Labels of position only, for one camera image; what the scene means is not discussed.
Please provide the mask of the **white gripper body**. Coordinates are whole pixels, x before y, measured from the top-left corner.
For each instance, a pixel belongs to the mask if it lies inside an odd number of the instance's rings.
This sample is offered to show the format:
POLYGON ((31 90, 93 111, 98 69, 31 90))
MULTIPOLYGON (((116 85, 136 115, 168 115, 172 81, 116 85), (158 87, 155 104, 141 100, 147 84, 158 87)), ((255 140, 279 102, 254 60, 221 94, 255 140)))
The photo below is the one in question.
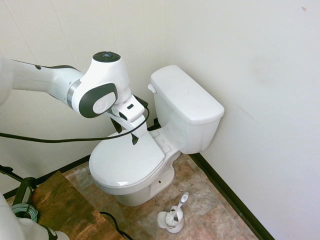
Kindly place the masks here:
POLYGON ((147 132, 144 111, 144 106, 134 95, 131 95, 127 101, 114 104, 111 107, 111 119, 114 119, 128 131, 134 130, 131 133, 140 138, 147 132))

